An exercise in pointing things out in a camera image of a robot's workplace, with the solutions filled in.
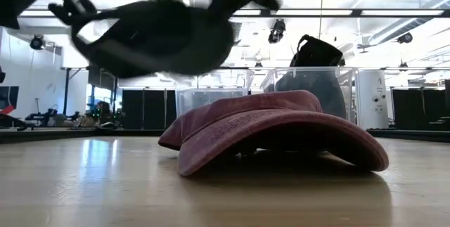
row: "ceiling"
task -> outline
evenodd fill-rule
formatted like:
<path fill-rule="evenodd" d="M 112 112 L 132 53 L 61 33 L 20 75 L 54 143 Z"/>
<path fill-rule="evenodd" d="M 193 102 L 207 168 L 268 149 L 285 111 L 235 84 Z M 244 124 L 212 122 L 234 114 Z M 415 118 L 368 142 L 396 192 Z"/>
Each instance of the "ceiling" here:
<path fill-rule="evenodd" d="M 137 0 L 92 0 L 100 9 L 112 8 Z M 182 0 L 191 6 L 206 6 L 210 0 Z M 450 0 L 281 0 L 282 8 L 439 8 Z M 32 8 L 45 8 L 49 2 L 60 0 L 38 0 Z M 319 37 L 338 47 L 345 53 L 348 65 L 361 67 L 398 66 L 400 61 L 409 62 L 409 66 L 443 66 L 446 64 L 445 54 L 450 52 L 447 44 L 450 32 L 450 20 L 426 19 L 420 24 L 412 22 L 415 19 L 401 18 L 287 18 L 285 37 L 278 44 L 269 44 L 267 37 L 273 18 L 234 18 L 232 21 L 241 22 L 241 42 L 234 47 L 227 63 L 235 66 L 253 66 L 256 59 L 261 59 L 263 66 L 288 66 L 297 48 L 299 38 L 304 34 Z M 65 27 L 57 20 L 35 19 L 27 17 L 20 19 L 25 28 L 58 26 Z M 413 35 L 410 44 L 393 42 L 397 37 L 395 30 L 405 27 L 406 32 Z M 369 44 L 375 37 L 387 32 L 394 35 L 384 35 L 383 42 L 367 48 L 367 53 L 361 53 L 357 44 Z M 65 36 L 49 35 L 52 41 L 60 45 L 68 45 Z"/>

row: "white wall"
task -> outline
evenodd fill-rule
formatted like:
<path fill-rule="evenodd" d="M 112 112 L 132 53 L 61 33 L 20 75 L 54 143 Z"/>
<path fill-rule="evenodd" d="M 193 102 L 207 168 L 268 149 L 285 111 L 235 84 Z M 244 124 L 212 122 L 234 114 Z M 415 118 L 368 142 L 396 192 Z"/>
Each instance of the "white wall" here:
<path fill-rule="evenodd" d="M 0 29 L 0 65 L 6 78 L 0 86 L 19 86 L 18 104 L 10 115 L 24 119 L 37 112 L 35 98 L 39 99 L 39 111 L 58 106 L 63 111 L 65 71 L 61 70 L 63 58 L 48 51 L 33 51 L 29 43 L 10 36 Z M 86 107 L 87 75 L 79 73 L 70 82 L 67 114 Z"/>

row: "table surface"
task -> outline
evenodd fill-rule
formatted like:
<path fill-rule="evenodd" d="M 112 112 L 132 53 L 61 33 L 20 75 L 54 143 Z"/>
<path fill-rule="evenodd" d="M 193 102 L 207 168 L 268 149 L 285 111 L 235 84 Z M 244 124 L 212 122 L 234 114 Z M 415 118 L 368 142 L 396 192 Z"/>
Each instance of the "table surface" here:
<path fill-rule="evenodd" d="M 379 139 L 390 168 L 259 154 L 191 179 L 157 138 L 0 145 L 0 225 L 405 226 L 450 224 L 450 144 Z"/>

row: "red baseball cap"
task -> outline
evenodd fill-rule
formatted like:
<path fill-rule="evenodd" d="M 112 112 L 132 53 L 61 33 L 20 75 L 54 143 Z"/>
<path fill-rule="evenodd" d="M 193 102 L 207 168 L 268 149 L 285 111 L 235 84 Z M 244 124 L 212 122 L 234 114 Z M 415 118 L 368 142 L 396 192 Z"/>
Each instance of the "red baseball cap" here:
<path fill-rule="evenodd" d="M 188 176 L 215 157 L 249 149 L 328 151 L 358 167 L 389 165 L 381 144 L 345 119 L 322 113 L 308 91 L 262 93 L 218 100 L 178 117 L 158 143 L 179 150 L 179 173 Z"/>

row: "white cylinder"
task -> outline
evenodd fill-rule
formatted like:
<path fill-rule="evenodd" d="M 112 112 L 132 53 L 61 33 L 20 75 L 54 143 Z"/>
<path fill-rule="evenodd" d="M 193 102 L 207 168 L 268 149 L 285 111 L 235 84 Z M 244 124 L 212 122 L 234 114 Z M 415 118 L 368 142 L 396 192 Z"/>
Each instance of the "white cylinder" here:
<path fill-rule="evenodd" d="M 355 80 L 358 125 L 362 129 L 387 129 L 385 72 L 361 70 Z"/>

